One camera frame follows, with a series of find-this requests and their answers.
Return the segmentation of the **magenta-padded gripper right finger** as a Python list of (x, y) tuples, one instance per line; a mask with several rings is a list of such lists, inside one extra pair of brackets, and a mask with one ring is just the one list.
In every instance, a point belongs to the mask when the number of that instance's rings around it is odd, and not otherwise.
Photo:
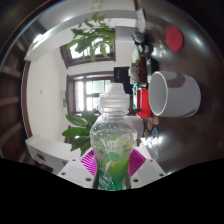
[(150, 156), (134, 149), (128, 162), (130, 188), (141, 188), (166, 176), (163, 169)]

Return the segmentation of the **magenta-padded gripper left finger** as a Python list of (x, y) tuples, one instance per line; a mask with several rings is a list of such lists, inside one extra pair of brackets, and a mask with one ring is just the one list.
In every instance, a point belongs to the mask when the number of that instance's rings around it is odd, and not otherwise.
[(97, 163), (93, 150), (87, 150), (80, 158), (71, 159), (58, 176), (83, 188), (95, 188)]

